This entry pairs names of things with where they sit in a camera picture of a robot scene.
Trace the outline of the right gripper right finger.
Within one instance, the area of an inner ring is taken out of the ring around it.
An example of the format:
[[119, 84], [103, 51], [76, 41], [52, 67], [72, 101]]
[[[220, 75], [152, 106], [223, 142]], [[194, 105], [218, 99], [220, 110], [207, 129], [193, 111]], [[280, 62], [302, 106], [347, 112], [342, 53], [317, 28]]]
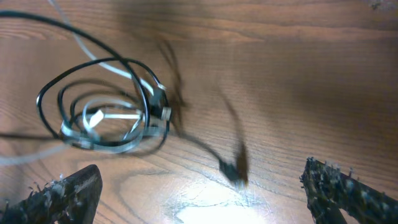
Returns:
[[397, 200], [342, 173], [339, 167], [309, 157], [300, 182], [315, 223], [346, 223], [342, 210], [360, 224], [397, 223]]

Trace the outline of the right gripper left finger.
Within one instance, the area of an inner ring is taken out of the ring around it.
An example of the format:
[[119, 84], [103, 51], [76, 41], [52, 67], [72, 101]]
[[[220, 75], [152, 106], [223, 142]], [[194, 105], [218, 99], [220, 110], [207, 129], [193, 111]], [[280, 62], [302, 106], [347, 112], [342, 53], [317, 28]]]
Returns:
[[97, 165], [91, 164], [61, 180], [52, 180], [43, 189], [1, 210], [1, 223], [92, 224], [99, 204], [103, 181]]

